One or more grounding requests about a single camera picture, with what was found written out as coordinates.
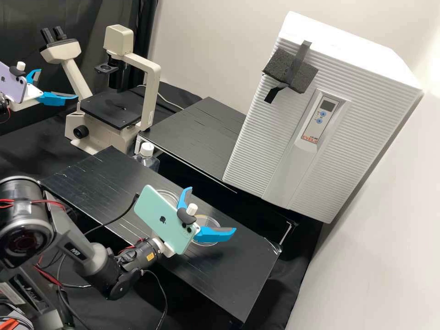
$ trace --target black platform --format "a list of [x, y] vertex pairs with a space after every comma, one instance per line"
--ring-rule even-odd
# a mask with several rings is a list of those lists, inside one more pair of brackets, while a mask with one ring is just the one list
[[141, 120], [143, 98], [130, 90], [101, 92], [81, 101], [81, 110], [121, 130]]
[[[178, 195], [182, 191], [112, 147], [42, 180], [42, 184], [99, 223], [109, 222], [122, 213], [134, 193], [146, 184]], [[204, 192], [196, 185], [193, 192], [191, 202], [198, 205], [198, 213], [210, 215], [222, 226], [236, 227], [237, 231], [228, 242], [212, 247], [191, 245], [184, 255], [163, 258], [160, 263], [245, 322], [279, 257], [279, 247], [197, 198]], [[129, 244], [150, 233], [133, 211], [109, 225], [109, 229]]]
[[208, 97], [139, 134], [221, 181], [245, 118], [241, 112]]

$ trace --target black foam block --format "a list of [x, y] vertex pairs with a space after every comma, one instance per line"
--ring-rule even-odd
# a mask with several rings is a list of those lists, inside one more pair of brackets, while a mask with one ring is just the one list
[[[287, 76], [291, 66], [294, 69], [294, 76], [289, 81]], [[294, 91], [303, 94], [309, 87], [318, 69], [305, 61], [296, 59], [293, 54], [279, 48], [272, 55], [263, 72], [279, 82], [288, 84]]]

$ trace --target black strap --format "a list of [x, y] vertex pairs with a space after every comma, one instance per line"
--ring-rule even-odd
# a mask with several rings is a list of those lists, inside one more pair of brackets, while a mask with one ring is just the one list
[[292, 64], [290, 64], [289, 70], [287, 70], [286, 73], [286, 81], [288, 81], [289, 83], [286, 82], [281, 82], [278, 84], [278, 86], [271, 88], [271, 90], [267, 93], [266, 97], [265, 97], [265, 101], [267, 103], [272, 103], [272, 101], [274, 100], [275, 96], [278, 94], [279, 91], [285, 89], [287, 86], [291, 86], [293, 84], [293, 80], [296, 76], [296, 74], [298, 73], [298, 70], [304, 60], [304, 58], [306, 57], [306, 54], [308, 52], [308, 50], [310, 49], [310, 45], [312, 43], [309, 41], [304, 40], [301, 44], [301, 46], [299, 47], [299, 50], [297, 52], [297, 55], [295, 56], [295, 59], [293, 60]]

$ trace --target smartphone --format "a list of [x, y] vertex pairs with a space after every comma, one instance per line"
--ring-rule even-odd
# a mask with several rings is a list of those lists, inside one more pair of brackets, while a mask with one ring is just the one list
[[175, 253], [184, 254], [194, 236], [200, 230], [197, 223], [183, 226], [177, 209], [168, 203], [152, 186], [146, 185], [136, 204], [137, 214]]

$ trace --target table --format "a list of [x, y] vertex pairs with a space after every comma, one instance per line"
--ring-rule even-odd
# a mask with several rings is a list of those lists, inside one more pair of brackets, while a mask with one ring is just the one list
[[207, 97], [139, 136], [223, 185], [223, 173], [245, 118]]
[[[140, 192], [146, 184], [177, 195], [182, 191], [181, 187], [113, 147], [41, 182], [98, 223], [109, 222], [122, 213], [134, 193]], [[163, 258], [160, 263], [244, 323], [281, 250], [198, 198], [202, 193], [194, 186], [191, 202], [199, 206], [199, 213], [212, 216], [220, 225], [236, 227], [234, 237], [212, 247], [191, 245], [184, 255]], [[129, 244], [151, 232], [133, 211], [109, 225], [109, 229]]]

